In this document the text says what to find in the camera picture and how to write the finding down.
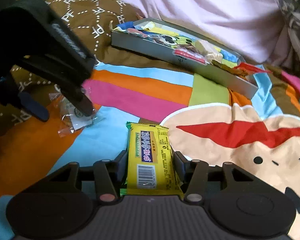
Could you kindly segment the grey box with drawing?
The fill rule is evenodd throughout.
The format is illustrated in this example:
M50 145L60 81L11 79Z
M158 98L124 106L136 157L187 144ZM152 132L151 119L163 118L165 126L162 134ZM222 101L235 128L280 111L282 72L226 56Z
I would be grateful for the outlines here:
M243 57L194 31L154 18L110 25L112 46L166 61L251 99L257 83L239 74Z

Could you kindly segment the rice cracker bar pack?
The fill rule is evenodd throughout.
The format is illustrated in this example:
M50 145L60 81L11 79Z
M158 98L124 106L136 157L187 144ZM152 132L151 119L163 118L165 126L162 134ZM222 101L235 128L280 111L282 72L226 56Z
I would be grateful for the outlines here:
M222 62L223 55L211 43L206 40L197 40L194 43L195 48L199 51L200 55L205 57L208 63L212 61Z

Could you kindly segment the red tofu snack pack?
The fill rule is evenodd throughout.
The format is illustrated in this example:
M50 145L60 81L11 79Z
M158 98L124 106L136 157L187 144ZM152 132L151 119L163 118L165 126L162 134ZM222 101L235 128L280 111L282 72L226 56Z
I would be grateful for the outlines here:
M225 70L231 73L232 75L239 76L239 77L246 77L248 75L259 74L259 73L271 73L270 70L264 70L252 64L248 64L244 62L241 62L238 66L230 68L225 64L212 60L212 65L221 68L222 70Z

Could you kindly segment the colourful cartoon bed blanket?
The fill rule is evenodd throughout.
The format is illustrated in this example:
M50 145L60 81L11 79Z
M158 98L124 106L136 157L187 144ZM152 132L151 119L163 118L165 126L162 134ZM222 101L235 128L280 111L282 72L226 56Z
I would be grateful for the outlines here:
M127 122L165 126L173 149L187 158L231 161L287 192L297 210L289 234L300 239L299 77L269 66L254 76L258 90L247 99L197 74L99 64L85 83L96 121L59 134L64 124L49 97L57 87L19 67L12 73L50 118L0 106L0 239L13 237L5 218L13 195L71 161L115 158L127 146Z

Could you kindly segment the yellow snack bar wrapper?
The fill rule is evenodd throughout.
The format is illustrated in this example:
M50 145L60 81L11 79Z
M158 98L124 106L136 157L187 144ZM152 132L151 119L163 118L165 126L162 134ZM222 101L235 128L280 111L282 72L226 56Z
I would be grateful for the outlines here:
M183 197L173 166L168 128L127 122L128 166L122 195Z

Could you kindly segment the green label pastry pack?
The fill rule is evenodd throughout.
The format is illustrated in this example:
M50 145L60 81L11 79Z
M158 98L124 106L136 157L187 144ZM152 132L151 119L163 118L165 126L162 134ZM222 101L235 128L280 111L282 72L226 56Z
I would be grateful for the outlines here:
M84 116L65 96L61 94L60 88L55 85L55 92L49 94L50 101L55 109L58 110L61 124L58 135L63 138L82 131L86 127L92 127L102 122L105 117L100 114L96 106L93 106L93 114Z

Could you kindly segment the pink sausage pack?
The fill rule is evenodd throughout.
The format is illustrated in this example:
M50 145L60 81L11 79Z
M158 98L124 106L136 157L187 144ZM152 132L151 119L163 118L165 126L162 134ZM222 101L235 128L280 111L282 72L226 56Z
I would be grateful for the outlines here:
M127 33L129 33L130 35L136 36L136 37L140 37L140 38L150 38L149 35L139 31L138 29L134 29L134 28L128 28Z

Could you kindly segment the pink hanging sheet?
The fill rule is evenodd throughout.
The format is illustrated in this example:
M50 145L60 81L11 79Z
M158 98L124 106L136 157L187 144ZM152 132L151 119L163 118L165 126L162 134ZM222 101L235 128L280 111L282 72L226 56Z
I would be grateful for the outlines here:
M121 0L139 15L207 36L256 63L289 67L293 48L277 0Z

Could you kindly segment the clear bag brown cookies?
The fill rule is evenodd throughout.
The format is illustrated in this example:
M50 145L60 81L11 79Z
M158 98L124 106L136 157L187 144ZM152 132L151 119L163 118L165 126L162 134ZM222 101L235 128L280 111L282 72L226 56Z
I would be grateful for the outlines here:
M181 57L183 59L192 60L203 65L207 65L207 60L205 57L183 47L175 48L173 50L173 55Z

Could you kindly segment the brown PF patterned quilt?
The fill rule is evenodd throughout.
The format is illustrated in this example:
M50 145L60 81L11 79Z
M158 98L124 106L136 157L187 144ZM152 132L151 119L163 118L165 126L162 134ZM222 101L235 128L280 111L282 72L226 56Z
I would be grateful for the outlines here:
M79 10L83 10L83 15L77 15L77 14L72 14L72 16L74 16L75 18L70 18L69 15L69 22L66 22L65 20L64 23L68 24L68 27L78 36L78 38L80 38L80 40L84 43L84 45L89 48L90 51L93 52L93 54L95 54L95 56L97 57L98 60L105 60L105 61L111 61L112 57L116 57L116 53L119 50L112 50L113 48L110 47L110 37L107 36L106 34L111 34L109 27L108 27L108 23L110 20L114 20L114 24L118 24L118 20L116 18L115 15L111 14L110 12L103 12L103 15L97 16L96 13L97 12L93 12L92 9L105 9L106 11L112 11L115 13L119 12L119 5L116 4L115 0L102 0L102 1L98 1L97 3L99 3L99 5L95 5L95 2L93 2L92 0L75 0L74 2L69 2L70 4L66 4L65 2L63 2L63 0L46 0L48 3L50 3L50 7L60 16L64 16L66 12L80 12ZM124 16L127 16L127 21L135 21L137 20L136 17L136 11L133 7L131 7L130 5L127 6L123 6L123 14ZM11 25L9 25L10 27L16 27L15 31L19 31L21 30L21 28L17 28L15 24L17 23L17 20L21 20L21 16L18 14L16 16L17 18L13 18L11 15L7 15L7 18L2 19L0 16L0 20L4 20L4 23L9 23ZM93 29L92 27L95 28L95 30L99 31L105 31L105 33L100 34L101 36L96 38L96 41L93 39L94 36L96 36L97 34L93 33L90 34L90 32L92 33ZM131 54L129 52L126 53L126 51L123 51L125 53L124 57L128 57L127 59L129 59L129 57L131 56L132 58L132 63L129 66L133 66L134 63L136 63L138 61L138 63L140 63L139 67L141 67L141 64L143 64L143 66L150 66L151 64L157 64L158 63L158 67L160 68L169 68L172 67L171 64L166 63L166 62L160 62L160 61L153 61L152 59L148 59L146 57L143 56L137 56L134 54ZM123 62L123 59L119 60L119 58L114 59L113 62L119 62L120 63ZM186 106L189 103L190 100L190 89L185 90L186 94L185 95L181 95L180 96L172 96L172 99L175 100L179 100L176 101L178 104L181 104L183 107ZM18 116L18 110L15 107L11 107L11 106L1 106L0 105L0 134L4 134L8 129L10 129L14 124L14 121L12 120L12 114L17 115L18 118L20 118L21 121L23 121L23 119L21 118L21 115Z

